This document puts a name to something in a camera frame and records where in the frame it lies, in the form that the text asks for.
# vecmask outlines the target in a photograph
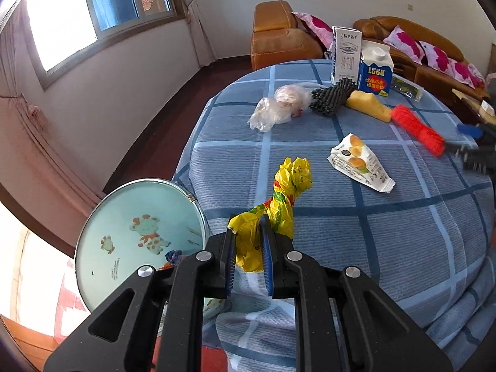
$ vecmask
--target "black metal bracket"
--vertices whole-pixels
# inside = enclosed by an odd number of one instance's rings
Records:
[[[463,169],[474,171],[491,178],[496,176],[496,145],[471,147],[465,144],[446,143],[445,152],[460,157]]]
[[[338,372],[343,358],[351,372],[452,371],[441,349],[360,268],[321,267],[274,234],[266,215],[260,228],[269,294],[294,298],[298,372]],[[156,370],[199,372],[203,299],[228,297],[235,259],[227,229],[176,268],[140,267],[51,354],[44,371],[149,371],[167,301]]]

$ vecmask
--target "blue plaid tablecloth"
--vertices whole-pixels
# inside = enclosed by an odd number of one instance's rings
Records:
[[[313,187],[294,205],[294,247],[321,265],[357,265],[424,327],[458,370],[496,318],[490,248],[494,196],[490,179],[462,170],[457,158],[432,156],[402,129],[341,108],[332,119],[307,111],[270,132],[247,121],[258,101],[282,85],[329,82],[325,60],[279,64],[248,74],[212,98],[180,159],[174,181],[196,195],[212,233],[230,213],[265,202],[286,157],[305,157]],[[458,118],[431,94],[420,102],[392,91],[447,141],[475,144],[457,132]],[[330,149],[358,135],[396,181],[378,193],[335,170]],[[292,371],[294,305],[267,297],[261,273],[236,269],[230,309],[205,321],[204,341],[221,345],[229,368]]]

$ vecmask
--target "blue carton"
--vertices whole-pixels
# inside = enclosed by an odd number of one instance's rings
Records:
[[[371,41],[361,42],[359,90],[389,96],[393,69],[394,63],[389,54],[389,46]]]

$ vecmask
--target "juice carton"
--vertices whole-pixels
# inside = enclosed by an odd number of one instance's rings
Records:
[[[361,44],[358,89],[376,95],[389,96],[394,63],[386,44],[363,41]]]
[[[342,78],[353,82],[358,79],[360,66],[361,32],[356,29],[332,27],[331,82],[336,85]]]

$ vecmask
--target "snack wrapper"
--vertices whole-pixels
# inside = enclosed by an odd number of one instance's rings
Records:
[[[389,193],[396,182],[391,179],[375,154],[356,135],[348,134],[327,158],[339,172],[374,190]]]
[[[293,238],[293,205],[295,199],[312,187],[310,163],[286,158],[274,176],[274,193],[269,201],[232,218],[228,228],[236,234],[236,263],[246,272],[262,271],[260,217],[267,213],[275,233]]]

